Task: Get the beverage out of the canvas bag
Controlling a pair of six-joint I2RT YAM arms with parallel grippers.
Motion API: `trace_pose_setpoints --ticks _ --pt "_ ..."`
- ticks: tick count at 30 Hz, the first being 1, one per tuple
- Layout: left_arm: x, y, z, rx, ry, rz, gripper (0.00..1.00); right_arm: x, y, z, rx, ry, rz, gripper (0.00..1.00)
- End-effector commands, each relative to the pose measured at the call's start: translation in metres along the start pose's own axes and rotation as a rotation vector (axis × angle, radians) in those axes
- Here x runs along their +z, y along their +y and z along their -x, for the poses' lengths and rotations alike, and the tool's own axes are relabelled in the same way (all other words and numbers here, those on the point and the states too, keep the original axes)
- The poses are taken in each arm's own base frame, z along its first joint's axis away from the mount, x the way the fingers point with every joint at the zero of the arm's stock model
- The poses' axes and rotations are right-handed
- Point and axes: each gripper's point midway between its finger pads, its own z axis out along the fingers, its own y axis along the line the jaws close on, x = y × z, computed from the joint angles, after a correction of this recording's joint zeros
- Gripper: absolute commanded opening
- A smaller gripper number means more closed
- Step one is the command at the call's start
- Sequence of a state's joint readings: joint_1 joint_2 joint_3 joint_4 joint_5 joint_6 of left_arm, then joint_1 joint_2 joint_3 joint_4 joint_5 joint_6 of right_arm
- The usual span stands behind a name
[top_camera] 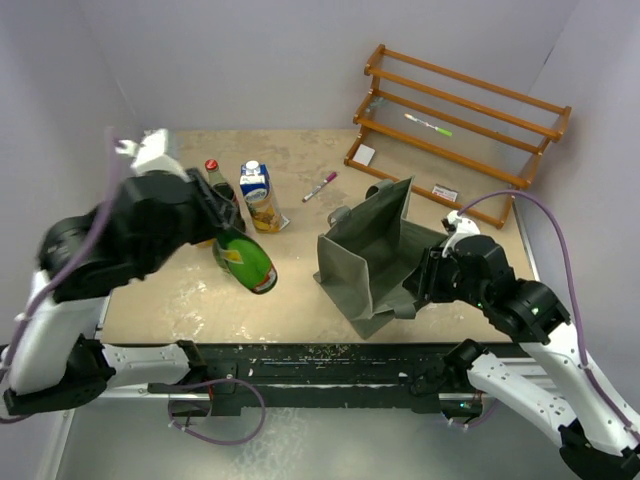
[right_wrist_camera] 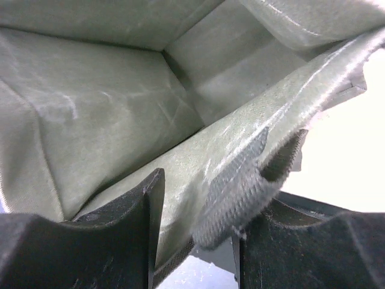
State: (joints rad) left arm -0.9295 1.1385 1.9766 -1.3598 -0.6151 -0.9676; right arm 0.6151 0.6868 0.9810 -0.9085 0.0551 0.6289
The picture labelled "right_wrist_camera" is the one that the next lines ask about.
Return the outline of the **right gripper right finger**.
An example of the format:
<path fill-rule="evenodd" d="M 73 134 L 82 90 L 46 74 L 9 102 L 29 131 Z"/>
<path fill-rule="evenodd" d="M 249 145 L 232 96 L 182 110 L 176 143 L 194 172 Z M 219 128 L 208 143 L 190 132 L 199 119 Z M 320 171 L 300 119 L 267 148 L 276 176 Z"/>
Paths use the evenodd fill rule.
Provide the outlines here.
<path fill-rule="evenodd" d="M 239 288 L 383 288 L 384 214 L 282 192 L 232 237 Z"/>

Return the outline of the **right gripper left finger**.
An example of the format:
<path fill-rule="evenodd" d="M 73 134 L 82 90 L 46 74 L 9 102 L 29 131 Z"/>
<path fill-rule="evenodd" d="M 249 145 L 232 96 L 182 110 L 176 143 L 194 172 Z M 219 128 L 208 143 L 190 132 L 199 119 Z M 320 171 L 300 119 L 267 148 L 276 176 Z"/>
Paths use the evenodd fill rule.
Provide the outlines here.
<path fill-rule="evenodd" d="M 72 222 L 1 215 L 2 288 L 151 288 L 165 193 L 154 170 Z"/>

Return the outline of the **green canvas bag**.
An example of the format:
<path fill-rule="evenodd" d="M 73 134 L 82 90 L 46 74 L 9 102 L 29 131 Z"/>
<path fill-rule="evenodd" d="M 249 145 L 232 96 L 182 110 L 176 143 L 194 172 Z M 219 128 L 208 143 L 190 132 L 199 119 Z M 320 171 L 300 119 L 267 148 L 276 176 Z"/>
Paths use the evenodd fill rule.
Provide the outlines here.
<path fill-rule="evenodd" d="M 241 236 L 383 47 L 383 1 L 2 1 L 1 215 L 72 222 L 163 169 L 156 288 Z"/>

